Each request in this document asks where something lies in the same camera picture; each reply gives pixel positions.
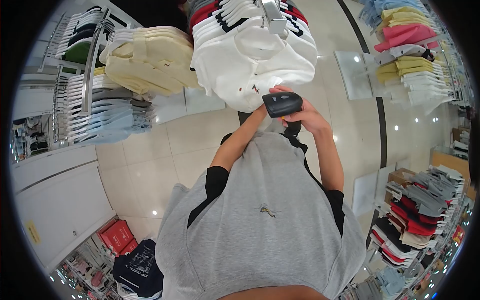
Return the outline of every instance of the white cabinet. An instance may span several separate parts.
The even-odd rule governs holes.
[[[94,161],[83,162],[92,158],[90,151],[89,147],[77,148],[21,166],[44,175],[23,188],[16,195],[15,204],[24,233],[47,273],[115,216],[98,173],[96,155]],[[59,172],[47,174],[38,169],[42,161]],[[16,179],[20,179],[19,174],[26,174],[17,172]]]

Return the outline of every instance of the gray polo shirt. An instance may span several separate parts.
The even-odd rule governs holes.
[[[230,174],[212,167],[192,189],[174,187],[156,245],[168,288],[186,300],[287,285],[329,299],[343,290],[364,261],[365,239],[343,193],[324,190],[304,151],[258,132]]]

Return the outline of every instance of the hanging shirt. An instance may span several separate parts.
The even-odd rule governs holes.
[[[304,84],[315,76],[315,67],[292,45],[259,26],[241,25],[196,52],[198,83],[206,94],[215,92],[241,112],[256,110],[275,85]]]
[[[241,26],[242,28],[250,27],[250,26],[261,26],[262,25],[262,18],[261,17],[254,17],[250,18],[245,21]],[[301,37],[296,36],[292,31],[287,30],[287,38],[285,41],[292,46],[292,48],[308,60],[313,66],[317,63],[317,47],[315,45],[315,41],[313,40],[312,36],[309,33],[304,33]],[[197,52],[197,49],[203,45],[204,43],[212,40],[213,38],[225,35],[224,28],[219,26],[217,23],[211,27],[211,30],[204,31],[204,34],[198,34],[194,36],[195,44],[193,48],[193,57],[192,63],[190,65],[191,68],[195,69],[195,61],[201,52]]]
[[[211,167],[192,189],[174,187],[156,261],[183,299],[288,285],[333,299],[355,276],[366,255],[361,227],[297,147],[306,151],[296,139],[258,132],[230,174]]]

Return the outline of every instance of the white polo shirt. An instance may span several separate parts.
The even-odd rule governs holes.
[[[215,92],[232,108],[252,112],[262,95],[277,84],[304,84],[315,75],[314,65],[268,28],[247,20],[223,36],[205,42],[194,64],[199,85],[207,95]]]

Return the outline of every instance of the barcode scanner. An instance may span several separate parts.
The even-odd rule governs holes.
[[[281,118],[301,111],[303,99],[293,92],[278,92],[262,96],[268,115],[272,119]],[[301,130],[301,121],[287,122],[287,136],[297,136]]]

